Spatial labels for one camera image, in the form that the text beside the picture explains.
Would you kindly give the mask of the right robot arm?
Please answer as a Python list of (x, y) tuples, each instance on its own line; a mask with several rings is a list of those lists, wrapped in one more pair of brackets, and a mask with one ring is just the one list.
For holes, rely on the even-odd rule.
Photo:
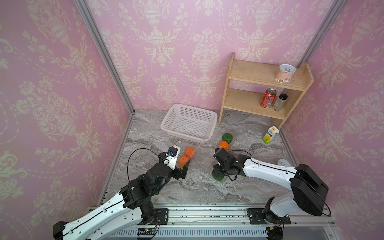
[(214, 158), (218, 162), (213, 169), (215, 178), (258, 178), (289, 190), (283, 196), (268, 199), (261, 212), (266, 223), (284, 224), (290, 214), (300, 211), (317, 217), (324, 214), (329, 188), (308, 165), (278, 166), (246, 155), (235, 157), (224, 149), (218, 149)]

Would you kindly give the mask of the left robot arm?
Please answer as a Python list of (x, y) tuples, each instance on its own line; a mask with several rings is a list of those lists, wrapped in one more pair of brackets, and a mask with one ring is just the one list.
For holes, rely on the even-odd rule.
[(188, 167), (189, 163), (185, 163), (183, 169), (155, 164), (146, 174), (129, 181), (119, 193), (85, 216), (54, 224), (54, 239), (102, 240), (126, 227), (150, 223), (156, 214), (152, 197), (172, 178), (185, 179)]

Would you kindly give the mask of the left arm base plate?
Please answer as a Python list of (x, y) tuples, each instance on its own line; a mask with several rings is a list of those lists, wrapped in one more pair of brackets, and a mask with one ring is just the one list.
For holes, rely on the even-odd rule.
[(155, 209), (154, 217), (149, 220), (143, 220), (141, 225), (167, 225), (168, 224), (168, 216), (169, 209)]

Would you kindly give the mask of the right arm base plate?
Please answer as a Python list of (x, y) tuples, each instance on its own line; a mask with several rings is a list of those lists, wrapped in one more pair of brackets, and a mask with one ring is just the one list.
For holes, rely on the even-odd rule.
[(261, 208), (247, 209), (247, 216), (251, 225), (274, 225), (282, 226), (291, 224), (289, 216), (278, 217), (271, 211), (264, 212)]

